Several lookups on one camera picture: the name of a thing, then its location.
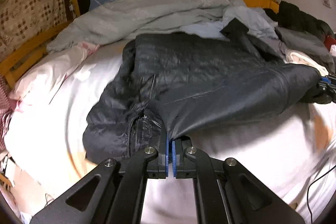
crumpled fabric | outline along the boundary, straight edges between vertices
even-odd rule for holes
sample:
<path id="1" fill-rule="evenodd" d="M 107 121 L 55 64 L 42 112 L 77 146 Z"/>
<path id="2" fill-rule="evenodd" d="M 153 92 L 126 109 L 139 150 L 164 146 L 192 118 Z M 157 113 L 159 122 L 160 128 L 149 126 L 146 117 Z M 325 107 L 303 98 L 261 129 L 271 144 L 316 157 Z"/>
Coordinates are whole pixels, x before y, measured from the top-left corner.
<path id="1" fill-rule="evenodd" d="M 295 6 L 294 4 L 281 1 L 279 13 L 274 13 L 271 9 L 264 9 L 266 14 L 274 21 L 278 22 L 279 27 L 298 32 L 308 32 L 324 42 L 325 37 L 330 35 L 335 37 L 330 26 L 312 15 L 309 15 Z"/>
<path id="2" fill-rule="evenodd" d="M 336 57 L 336 45 L 331 45 L 330 46 L 330 54 L 332 55 L 333 59 Z"/>
<path id="3" fill-rule="evenodd" d="M 316 36 L 307 32 L 298 32 L 282 27 L 276 27 L 275 30 L 280 40 L 287 47 L 307 54 L 315 62 L 325 67 L 328 72 L 335 73 L 335 63 L 331 54 Z"/>
<path id="4" fill-rule="evenodd" d="M 273 117 L 320 79 L 315 68 L 284 64 L 269 47 L 259 55 L 253 47 L 240 39 L 185 33 L 137 36 L 87 116 L 88 160 L 128 158 L 164 129 L 171 140 L 219 124 Z"/>
<path id="5" fill-rule="evenodd" d="M 307 54 L 304 54 L 303 52 L 288 49 L 286 50 L 286 58 L 287 58 L 288 63 L 311 66 L 311 67 L 316 68 L 321 74 L 321 76 L 329 75 L 328 70 L 324 66 L 319 65 L 314 60 L 312 60 Z"/>
<path id="6" fill-rule="evenodd" d="M 336 45 L 336 40 L 335 38 L 331 37 L 330 35 L 328 35 L 325 40 L 324 40 L 324 45 L 325 47 L 328 49 L 328 51 L 330 52 L 331 47 L 334 45 Z"/>
<path id="7" fill-rule="evenodd" d="M 224 26 L 222 21 L 201 22 L 182 26 L 180 27 L 180 31 L 187 34 L 196 34 L 202 38 L 213 38 L 228 41 L 229 39 L 221 33 L 223 27 Z"/>
<path id="8" fill-rule="evenodd" d="M 288 50 L 288 47 L 286 46 L 285 43 L 283 43 L 280 39 L 275 39 L 271 37 L 261 37 L 259 39 L 263 41 L 265 44 L 269 45 L 278 54 L 278 56 L 285 63 L 287 63 L 286 50 Z"/>
<path id="9" fill-rule="evenodd" d="M 265 10 L 263 8 L 260 7 L 256 7 L 256 8 L 250 8 L 253 11 L 256 11 L 257 13 L 259 13 L 266 21 L 269 25 L 271 25 L 273 28 L 278 26 L 278 22 L 272 20 L 265 12 Z"/>
<path id="10" fill-rule="evenodd" d="M 76 18 L 47 45 L 60 52 L 86 41 L 106 45 L 142 33 L 173 33 L 184 25 L 219 20 L 230 0 L 118 0 Z"/>
<path id="11" fill-rule="evenodd" d="M 241 44 L 246 51 L 257 57 L 258 59 L 265 59 L 277 64 L 282 64 L 280 60 L 284 59 L 284 54 L 278 39 L 271 37 L 256 38 L 249 34 L 249 29 L 238 19 L 234 18 L 226 25 L 221 33 L 228 37 L 231 41 Z"/>
<path id="12" fill-rule="evenodd" d="M 223 26 L 237 18 L 249 28 L 248 34 L 257 38 L 271 37 L 278 39 L 274 28 L 255 10 L 243 6 L 229 6 L 223 10 Z"/>

triangular cutout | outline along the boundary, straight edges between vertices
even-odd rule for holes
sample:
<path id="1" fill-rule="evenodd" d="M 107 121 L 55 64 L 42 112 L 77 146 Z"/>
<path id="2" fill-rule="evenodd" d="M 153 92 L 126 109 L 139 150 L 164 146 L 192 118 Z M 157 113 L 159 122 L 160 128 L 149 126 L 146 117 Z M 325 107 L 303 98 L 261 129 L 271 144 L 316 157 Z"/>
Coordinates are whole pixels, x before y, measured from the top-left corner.
<path id="1" fill-rule="evenodd" d="M 244 174 L 239 175 L 240 182 L 244 188 L 251 208 L 257 211 L 272 203 L 272 199 L 267 196 L 257 185 L 252 183 Z"/>
<path id="2" fill-rule="evenodd" d="M 85 211 L 100 181 L 100 176 L 94 176 L 88 183 L 81 187 L 71 197 L 67 198 L 66 204 L 71 207 Z"/>

dark clothing pile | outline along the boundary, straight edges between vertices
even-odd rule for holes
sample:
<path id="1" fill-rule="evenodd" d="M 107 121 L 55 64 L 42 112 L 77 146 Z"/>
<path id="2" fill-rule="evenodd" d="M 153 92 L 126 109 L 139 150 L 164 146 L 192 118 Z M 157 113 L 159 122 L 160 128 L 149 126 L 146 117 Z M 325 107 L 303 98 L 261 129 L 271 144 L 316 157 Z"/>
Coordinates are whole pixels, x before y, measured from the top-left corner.
<path id="1" fill-rule="evenodd" d="M 324 42 L 328 35 L 335 38 L 334 32 L 326 22 L 300 11 L 294 4 L 281 1 L 279 4 L 279 13 L 277 14 L 271 9 L 264 10 L 272 20 L 278 22 L 279 27 L 302 33 L 310 33 L 322 42 Z"/>
<path id="2" fill-rule="evenodd" d="M 142 34 L 127 44 L 117 76 L 88 114 L 87 158 L 130 157 L 163 127 L 176 139 L 269 118 L 316 86 L 315 68 L 284 64 L 241 25 L 224 28 L 229 42 L 174 33 Z"/>
<path id="3" fill-rule="evenodd" d="M 324 66 L 328 72 L 335 73 L 334 59 L 322 41 L 307 32 L 292 31 L 275 27 L 279 39 L 292 50 L 307 54 L 316 63 Z"/>

pink pillowcase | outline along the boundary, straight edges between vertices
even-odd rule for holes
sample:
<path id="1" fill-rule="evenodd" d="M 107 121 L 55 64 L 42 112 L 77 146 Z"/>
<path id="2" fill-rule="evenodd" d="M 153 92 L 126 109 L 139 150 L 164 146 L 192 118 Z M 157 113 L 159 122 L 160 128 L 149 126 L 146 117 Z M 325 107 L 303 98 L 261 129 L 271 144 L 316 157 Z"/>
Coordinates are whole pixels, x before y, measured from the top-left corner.
<path id="1" fill-rule="evenodd" d="M 9 97 L 21 101 L 23 105 L 49 104 L 63 81 L 98 47 L 80 42 L 69 49 L 46 56 L 16 82 Z"/>

grey blanket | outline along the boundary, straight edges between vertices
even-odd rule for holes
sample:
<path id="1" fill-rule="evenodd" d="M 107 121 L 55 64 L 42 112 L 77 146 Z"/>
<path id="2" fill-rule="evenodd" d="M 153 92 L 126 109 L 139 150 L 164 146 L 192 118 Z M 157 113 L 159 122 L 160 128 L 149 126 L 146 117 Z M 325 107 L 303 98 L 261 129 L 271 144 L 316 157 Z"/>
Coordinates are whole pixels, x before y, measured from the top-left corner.
<path id="1" fill-rule="evenodd" d="M 308 32 L 297 32 L 282 27 L 275 28 L 277 35 L 292 50 L 304 52 L 328 72 L 335 73 L 334 59 L 323 42 Z"/>
<path id="2" fill-rule="evenodd" d="M 78 17 L 47 45 L 59 52 L 86 41 L 109 44 L 141 33 L 172 33 L 179 27 L 223 16 L 230 0 L 117 0 Z"/>

